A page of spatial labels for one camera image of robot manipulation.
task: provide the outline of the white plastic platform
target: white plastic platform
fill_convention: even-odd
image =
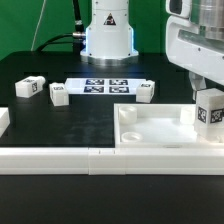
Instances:
[[[144,81],[146,80],[116,78],[68,78],[65,82],[65,87],[69,94],[135,95],[136,88]]]
[[[124,105],[137,109],[132,124],[119,122]],[[0,174],[224,175],[224,144],[198,138],[192,124],[181,123],[183,106],[115,104],[116,148],[0,148]],[[122,142],[130,132],[140,141]]]

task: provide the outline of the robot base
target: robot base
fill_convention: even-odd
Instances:
[[[88,55],[81,55],[81,61],[99,66],[122,66],[137,63],[138,54],[132,55],[128,58],[117,58],[117,59],[103,59],[103,58],[94,58]]]

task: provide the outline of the white tray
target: white tray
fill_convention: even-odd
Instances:
[[[119,108],[131,106],[137,109],[137,121],[134,124],[119,122]],[[224,144],[208,142],[194,131],[193,125],[180,122],[181,109],[186,105],[152,105],[152,104],[115,104],[114,125],[116,148],[195,148],[219,147]],[[140,142],[122,142],[124,133],[138,133]]]
[[[136,88],[145,79],[68,78],[65,87],[69,94],[135,95]]]

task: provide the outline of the black cable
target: black cable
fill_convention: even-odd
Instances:
[[[58,35],[56,37],[49,39],[48,41],[46,41],[46,43],[50,43],[50,42],[53,42],[55,40],[59,40],[59,39],[65,38],[65,37],[73,37],[73,35],[72,35],[72,33],[61,34],[61,35]]]
[[[42,51],[47,45],[49,44],[54,44],[54,43],[66,43],[66,42],[54,42],[56,40],[65,38],[65,37],[73,37],[72,33],[66,33],[66,34],[61,34],[58,35],[56,37],[53,37],[51,39],[49,39],[48,41],[46,41],[44,44],[42,44],[41,46],[39,46],[36,51]]]
[[[36,51],[42,51],[45,47],[47,47],[48,45],[51,44],[73,44],[74,41],[63,41],[63,42],[46,42],[44,44],[42,44],[41,46],[39,46]]]
[[[77,32],[84,32],[84,26],[82,23],[78,0],[73,0],[73,8],[74,8],[74,15],[75,15],[75,30]]]

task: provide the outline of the small white cube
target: small white cube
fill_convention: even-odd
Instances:
[[[8,108],[0,108],[0,137],[10,124]]]
[[[42,76],[29,76],[15,84],[16,96],[29,98],[43,90],[45,78]]]
[[[141,83],[136,89],[136,102],[150,103],[155,91],[155,82],[148,80]]]
[[[224,92],[208,89],[197,92],[195,131],[209,141],[224,135]]]
[[[69,105],[68,91],[63,83],[50,84],[50,97],[54,106]]]

